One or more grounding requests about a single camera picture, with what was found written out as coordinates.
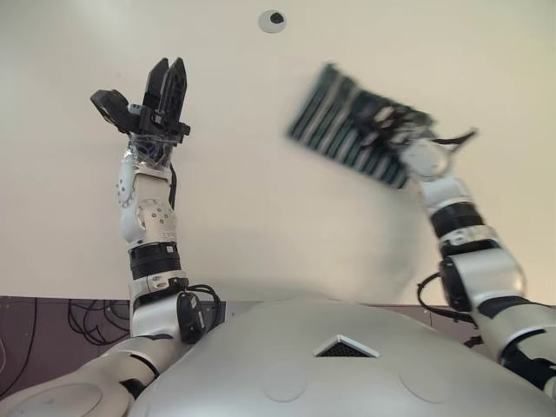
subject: cable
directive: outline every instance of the cable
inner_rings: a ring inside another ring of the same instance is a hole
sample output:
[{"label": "cable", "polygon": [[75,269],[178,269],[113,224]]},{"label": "cable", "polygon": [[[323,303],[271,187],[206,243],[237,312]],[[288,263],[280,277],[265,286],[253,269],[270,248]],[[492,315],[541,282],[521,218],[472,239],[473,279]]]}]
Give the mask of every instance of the cable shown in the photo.
[{"label": "cable", "polygon": [[174,170],[174,165],[170,164],[170,171],[172,172],[172,183],[170,183],[170,194],[168,196],[168,202],[170,207],[174,209],[175,205],[175,190],[177,189],[177,174]]},{"label": "cable", "polygon": [[112,319],[110,319],[110,318],[108,317],[107,308],[109,308],[109,307],[108,307],[108,305],[107,305],[106,300],[103,301],[103,305],[104,305],[103,314],[104,314],[104,318],[106,319],[106,321],[107,321],[108,323],[110,323],[112,326],[114,326],[115,328],[119,328],[119,329],[122,330],[123,332],[128,333],[129,329],[123,328],[123,327],[120,326],[119,324],[116,324],[115,322],[113,322]]},{"label": "cable", "polygon": [[[68,300],[68,312],[67,312],[67,319],[69,328],[77,334],[80,334],[84,337],[84,339],[90,343],[91,345],[103,347],[109,346],[117,341],[121,341],[122,339],[128,337],[129,329],[125,328],[119,324],[117,324],[109,315],[109,312],[112,313],[116,318],[120,320],[127,321],[127,317],[122,317],[118,314],[114,314],[114,306],[116,305],[117,301],[106,301],[102,302],[101,307],[97,307],[96,304],[100,302],[100,300],[93,300],[87,307],[74,303],[73,300]],[[81,320],[78,320],[74,314],[73,307],[80,308],[84,310],[83,315],[80,317]],[[95,324],[94,327],[89,326],[89,318],[92,312],[103,312],[103,318],[114,328],[117,328],[123,332],[120,336],[107,340],[104,337],[99,324]]]},{"label": "cable", "polygon": [[465,135],[453,137],[452,139],[434,139],[433,142],[436,142],[440,145],[462,145],[473,136],[477,135],[478,132],[479,131],[477,129],[471,129],[471,131],[469,131]]},{"label": "cable", "polygon": [[209,285],[206,285],[206,284],[192,285],[192,286],[188,287],[187,289],[189,291],[193,291],[193,292],[196,292],[196,293],[203,293],[203,294],[208,294],[208,295],[212,296],[212,301],[214,303],[213,310],[215,312],[214,312],[214,315],[213,315],[213,318],[212,318],[212,323],[210,325],[209,330],[212,330],[213,328],[218,326],[220,324],[220,319],[221,319],[221,315],[222,315],[222,301],[220,300],[220,297],[214,291],[214,289],[212,287],[210,287]]},{"label": "cable", "polygon": [[17,374],[16,378],[8,385],[8,387],[6,389],[4,389],[1,393],[0,393],[0,398],[4,397],[6,395],[6,393],[8,393],[8,391],[10,391],[14,385],[16,385],[16,382],[19,381],[19,378],[21,378],[21,375],[23,375],[23,371],[25,371],[25,368],[27,367],[27,365],[29,364],[29,359],[31,357],[31,351],[33,350],[33,342],[35,341],[35,333],[36,333],[36,317],[37,317],[37,310],[38,310],[38,299],[35,298],[35,302],[33,303],[35,306],[35,312],[33,314],[33,329],[31,331],[31,340],[29,342],[29,347],[27,348],[27,356],[25,356],[25,361],[23,362],[23,366],[21,367],[21,370],[19,371],[19,374]]},{"label": "cable", "polygon": [[421,299],[420,294],[423,292],[423,289],[425,289],[430,281],[435,280],[439,276],[440,274],[437,272],[426,278],[426,280],[424,280],[421,284],[417,284],[417,300],[419,300],[419,304],[431,313],[447,317],[454,321],[464,321],[466,323],[475,324],[475,320],[473,320],[473,317],[471,317],[471,315],[469,314],[458,313],[457,311],[446,310],[444,308],[431,307]]},{"label": "cable", "polygon": [[8,357],[6,356],[6,346],[3,344],[3,340],[0,337],[0,346],[2,347],[2,366],[0,367],[0,374],[3,372],[3,369],[6,367],[6,361]]}]

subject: ceiling sensor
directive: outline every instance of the ceiling sensor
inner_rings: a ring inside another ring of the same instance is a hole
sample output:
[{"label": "ceiling sensor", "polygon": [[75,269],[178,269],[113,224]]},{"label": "ceiling sensor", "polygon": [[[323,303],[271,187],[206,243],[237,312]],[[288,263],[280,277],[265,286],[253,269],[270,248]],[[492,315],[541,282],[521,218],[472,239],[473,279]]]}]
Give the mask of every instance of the ceiling sensor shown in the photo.
[{"label": "ceiling sensor", "polygon": [[282,32],[286,27],[286,17],[278,10],[267,10],[259,16],[259,28],[267,33]]}]

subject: vent grille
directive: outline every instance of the vent grille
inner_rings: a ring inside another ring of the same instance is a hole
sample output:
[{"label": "vent grille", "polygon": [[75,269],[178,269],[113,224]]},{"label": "vent grille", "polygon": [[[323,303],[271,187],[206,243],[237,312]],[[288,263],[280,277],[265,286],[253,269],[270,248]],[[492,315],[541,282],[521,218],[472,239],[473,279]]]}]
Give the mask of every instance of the vent grille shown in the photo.
[{"label": "vent grille", "polygon": [[325,350],[324,352],[319,354],[319,356],[325,356],[325,357],[330,357],[330,356],[339,356],[339,357],[353,356],[353,357],[360,357],[360,358],[370,358],[370,357],[372,357],[368,354],[363,354],[359,350],[353,349],[351,346],[348,346],[348,345],[346,345],[342,342],[336,343],[332,347],[328,348],[327,350]]},{"label": "vent grille", "polygon": [[319,358],[378,358],[380,355],[368,346],[337,334],[314,350]]}]

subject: black mesh vent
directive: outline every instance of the black mesh vent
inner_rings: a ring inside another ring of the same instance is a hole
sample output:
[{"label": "black mesh vent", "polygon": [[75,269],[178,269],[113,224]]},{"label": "black mesh vent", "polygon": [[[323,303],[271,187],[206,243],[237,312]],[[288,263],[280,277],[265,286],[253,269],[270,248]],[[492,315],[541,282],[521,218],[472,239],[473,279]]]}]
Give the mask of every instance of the black mesh vent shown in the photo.
[{"label": "black mesh vent", "polygon": [[320,357],[360,357],[360,358],[371,358],[372,356],[368,354],[363,354],[357,349],[353,349],[351,346],[342,343],[341,341],[329,347],[327,350],[319,354]]}]

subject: black cable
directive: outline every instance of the black cable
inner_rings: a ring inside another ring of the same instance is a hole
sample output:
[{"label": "black cable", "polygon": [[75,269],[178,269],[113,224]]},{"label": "black cable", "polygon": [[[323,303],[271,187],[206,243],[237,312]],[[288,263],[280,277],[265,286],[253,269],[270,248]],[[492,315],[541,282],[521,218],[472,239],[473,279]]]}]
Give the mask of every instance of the black cable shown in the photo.
[{"label": "black cable", "polygon": [[31,340],[29,341],[29,347],[27,348],[27,356],[25,356],[25,361],[23,362],[23,366],[21,367],[19,374],[17,374],[16,378],[8,385],[6,389],[2,391],[2,393],[0,394],[0,398],[4,397],[6,393],[8,393],[8,391],[10,391],[14,385],[16,385],[16,382],[19,381],[19,378],[21,378],[21,375],[23,375],[25,368],[29,364],[29,359],[31,357],[31,351],[33,350],[33,342],[35,341],[35,333],[36,333],[36,317],[37,317],[37,310],[38,310],[37,298],[35,298],[35,302],[33,304],[35,306],[35,313],[33,314],[33,330],[31,331]]},{"label": "black cable", "polygon": [[440,145],[461,145],[471,139],[473,136],[477,135],[479,131],[477,129],[472,129],[468,133],[462,136],[453,137],[452,139],[434,139]]},{"label": "black cable", "polygon": [[[99,302],[99,300],[93,300],[87,307],[85,307],[79,304],[75,304],[71,299],[69,299],[68,314],[67,314],[69,328],[71,328],[73,332],[81,334],[85,338],[85,340],[91,345],[98,346],[98,347],[109,346],[127,337],[129,335],[129,330],[127,328],[123,328],[117,325],[108,316],[108,312],[107,312],[108,308],[113,307],[117,303],[117,301],[110,301],[110,302],[103,301],[103,306],[101,308],[95,307],[97,302]],[[81,317],[81,323],[75,317],[72,307],[78,307],[85,310],[83,316]],[[116,337],[115,339],[107,340],[104,337],[98,325],[95,325],[93,328],[89,328],[89,326],[87,325],[87,319],[89,318],[89,314],[92,311],[101,311],[101,310],[103,311],[104,317],[111,325],[124,331],[125,333],[119,337]]]},{"label": "black cable", "polygon": [[117,312],[116,306],[119,306],[119,305],[120,305],[120,304],[117,304],[117,302],[114,301],[114,305],[111,305],[111,306],[110,306],[110,307],[111,307],[110,311],[111,311],[112,314],[113,314],[115,317],[117,317],[118,319],[124,320],[124,321],[129,321],[129,301],[127,301],[127,303],[126,303],[126,307],[127,307],[127,309],[128,309],[128,316],[127,316],[127,317],[126,317],[126,316],[122,316],[122,315],[120,315],[120,314]]},{"label": "black cable", "polygon": [[[103,346],[103,344],[106,342],[106,339],[104,339],[103,335],[100,333],[100,329],[98,328],[98,326],[95,326],[91,330],[88,330],[84,323],[83,325],[80,325],[77,322],[76,317],[73,315],[73,311],[71,310],[71,307],[72,307],[71,300],[69,300],[68,302],[69,328],[71,328],[71,330],[74,331],[75,333],[81,334],[88,343],[95,346]],[[99,336],[102,338],[102,340],[97,339],[95,336],[93,336],[94,332],[97,332]]]},{"label": "black cable", "polygon": [[213,318],[212,318],[212,323],[210,325],[210,329],[212,330],[213,328],[215,328],[216,326],[218,326],[218,324],[220,323],[220,319],[221,319],[221,315],[222,315],[222,301],[220,300],[220,297],[218,296],[218,294],[214,291],[214,289],[212,287],[210,287],[209,285],[206,284],[197,284],[197,285],[192,285],[190,287],[188,287],[189,291],[193,291],[196,293],[203,293],[203,294],[208,294],[212,296],[212,300],[213,300]]},{"label": "black cable", "polygon": [[129,333],[129,329],[128,328],[123,328],[122,326],[120,326],[119,324],[115,323],[114,321],[112,321],[112,319],[110,319],[108,317],[108,303],[106,302],[106,300],[103,301],[103,305],[104,305],[104,310],[103,310],[103,314],[104,314],[104,318],[106,319],[106,321],[108,323],[110,323],[112,326],[114,326],[115,328],[119,328],[120,330],[122,330],[125,333]]},{"label": "black cable", "polygon": [[170,171],[172,172],[172,183],[170,183],[170,194],[168,196],[168,202],[170,207],[174,209],[175,205],[175,190],[177,189],[177,174],[174,170],[174,165],[170,164]]},{"label": "black cable", "polygon": [[431,313],[435,313],[437,315],[441,315],[455,321],[464,321],[466,323],[475,324],[475,320],[473,320],[473,317],[471,317],[471,315],[469,314],[458,313],[457,311],[446,310],[444,308],[431,307],[421,299],[420,294],[423,292],[423,289],[425,289],[430,281],[435,280],[439,276],[440,274],[437,272],[436,274],[432,274],[431,276],[426,278],[426,280],[424,280],[421,284],[417,284],[417,300],[419,301],[419,304]]}]

